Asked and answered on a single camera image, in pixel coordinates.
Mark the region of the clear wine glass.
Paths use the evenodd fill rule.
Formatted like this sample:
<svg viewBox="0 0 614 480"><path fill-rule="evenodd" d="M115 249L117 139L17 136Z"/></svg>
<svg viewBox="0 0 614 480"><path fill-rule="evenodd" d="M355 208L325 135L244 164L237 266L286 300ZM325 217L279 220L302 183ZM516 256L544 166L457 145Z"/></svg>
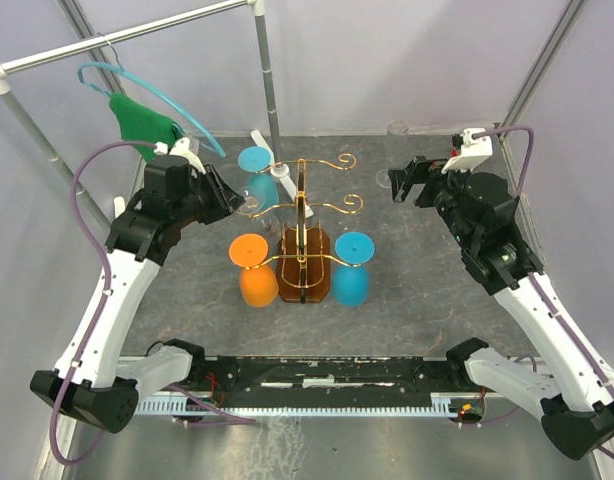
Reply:
<svg viewBox="0 0 614 480"><path fill-rule="evenodd" d="M236 213L242 218L241 224L245 231L259 234L267 240L277 240L281 233L280 223L272 211L264 213L267 209L264 191L247 185L237 193L244 200Z"/></svg>
<svg viewBox="0 0 614 480"><path fill-rule="evenodd" d="M403 120L389 123L384 138L385 153L381 169L376 174L377 184L384 189L390 188L388 170L398 168L407 158L409 125Z"/></svg>

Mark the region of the blue front wine glass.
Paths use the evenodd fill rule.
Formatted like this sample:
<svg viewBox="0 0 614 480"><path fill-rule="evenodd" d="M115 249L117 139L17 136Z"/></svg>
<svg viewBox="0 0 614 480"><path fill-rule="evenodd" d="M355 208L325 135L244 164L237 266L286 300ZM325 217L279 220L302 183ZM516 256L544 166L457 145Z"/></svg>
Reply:
<svg viewBox="0 0 614 480"><path fill-rule="evenodd" d="M369 273L366 264L375 254L373 240L361 232L346 232L335 242L339 264L332 276L332 293L336 301L346 307L363 304L369 292Z"/></svg>

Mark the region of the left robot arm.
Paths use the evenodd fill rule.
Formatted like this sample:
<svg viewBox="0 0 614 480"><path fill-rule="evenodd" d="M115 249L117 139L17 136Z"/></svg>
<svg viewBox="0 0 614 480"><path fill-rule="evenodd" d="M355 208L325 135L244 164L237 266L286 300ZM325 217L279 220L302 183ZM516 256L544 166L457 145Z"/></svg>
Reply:
<svg viewBox="0 0 614 480"><path fill-rule="evenodd" d="M167 341L131 364L119 362L129 327L169 251L191 223L209 225L244 200L211 164L160 156L144 171L144 186L111 224L100 279L69 346L50 370L36 371L31 391L61 414L109 433L123 430L140 401L178 383L202 387L208 368L203 347Z"/></svg>

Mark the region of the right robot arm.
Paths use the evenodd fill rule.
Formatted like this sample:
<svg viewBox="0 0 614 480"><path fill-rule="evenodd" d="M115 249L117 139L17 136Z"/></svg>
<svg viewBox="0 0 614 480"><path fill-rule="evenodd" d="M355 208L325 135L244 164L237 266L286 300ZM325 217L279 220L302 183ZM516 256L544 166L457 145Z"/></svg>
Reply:
<svg viewBox="0 0 614 480"><path fill-rule="evenodd" d="M452 172L414 158L388 172L392 198L433 208L460 247L468 274L521 327L550 375L543 377L472 338L447 353L446 382L493 390L537 419L554 447L579 460L614 437L614 369L576 325L516 223L518 198L489 172Z"/></svg>

